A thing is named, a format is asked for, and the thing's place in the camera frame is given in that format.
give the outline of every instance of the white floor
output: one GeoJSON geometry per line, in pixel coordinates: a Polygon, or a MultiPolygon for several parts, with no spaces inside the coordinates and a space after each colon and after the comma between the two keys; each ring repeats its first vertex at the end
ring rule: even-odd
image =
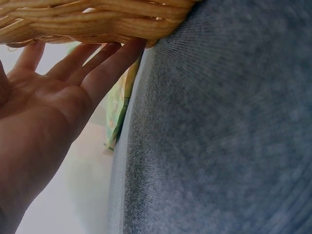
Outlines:
{"type": "MultiPolygon", "coordinates": [[[[37,72],[46,73],[68,46],[47,45],[37,72]]],[[[6,72],[21,49],[0,45],[6,72]]],[[[104,234],[113,156],[104,153],[105,107],[99,106],[56,176],[29,207],[17,234],[104,234]]]]}

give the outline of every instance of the knit texture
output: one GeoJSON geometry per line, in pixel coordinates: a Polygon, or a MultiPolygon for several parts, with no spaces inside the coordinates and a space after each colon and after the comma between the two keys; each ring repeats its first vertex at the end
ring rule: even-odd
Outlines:
{"type": "Polygon", "coordinates": [[[312,233],[312,2],[206,0],[147,53],[109,233],[312,233]]]}

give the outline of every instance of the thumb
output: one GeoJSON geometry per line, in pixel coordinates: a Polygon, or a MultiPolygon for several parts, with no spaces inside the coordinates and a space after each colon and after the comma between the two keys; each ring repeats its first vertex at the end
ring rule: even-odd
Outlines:
{"type": "Polygon", "coordinates": [[[0,61],[0,108],[10,97],[9,80],[4,72],[3,65],[0,61]]]}

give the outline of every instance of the woven wicker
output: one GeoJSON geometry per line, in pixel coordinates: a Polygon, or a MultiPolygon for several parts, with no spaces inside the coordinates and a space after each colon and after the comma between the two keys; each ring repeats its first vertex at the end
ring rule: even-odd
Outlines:
{"type": "Polygon", "coordinates": [[[0,44],[125,43],[171,34],[199,0],[0,0],[0,44]]]}

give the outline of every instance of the skin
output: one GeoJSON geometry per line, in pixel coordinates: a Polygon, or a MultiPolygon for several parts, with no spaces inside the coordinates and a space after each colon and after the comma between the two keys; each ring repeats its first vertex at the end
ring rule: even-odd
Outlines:
{"type": "Polygon", "coordinates": [[[78,46],[46,75],[35,72],[44,43],[27,46],[14,69],[0,62],[0,233],[15,233],[72,142],[146,43],[78,46]]]}

